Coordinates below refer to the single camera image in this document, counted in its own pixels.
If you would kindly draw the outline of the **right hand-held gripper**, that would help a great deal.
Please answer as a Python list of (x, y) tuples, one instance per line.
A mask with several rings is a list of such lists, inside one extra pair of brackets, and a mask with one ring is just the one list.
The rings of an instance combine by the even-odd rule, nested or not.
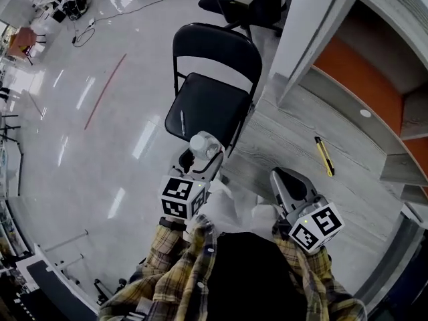
[(317, 192), (311, 180), (292, 170), (274, 168), (270, 183), (282, 209), (276, 222), (282, 239), (314, 254), (345, 226), (335, 204)]

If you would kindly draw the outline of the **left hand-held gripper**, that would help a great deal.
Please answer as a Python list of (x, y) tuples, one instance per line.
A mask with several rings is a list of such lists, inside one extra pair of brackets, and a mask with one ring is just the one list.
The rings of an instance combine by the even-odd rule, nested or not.
[(182, 169), (173, 165), (160, 182), (159, 200), (163, 214), (176, 219), (191, 220), (207, 202), (211, 181), (219, 172), (223, 157), (223, 151), (220, 150), (210, 160), (208, 169), (194, 171), (190, 168), (194, 164), (195, 156), (189, 148), (186, 149), (179, 156)]

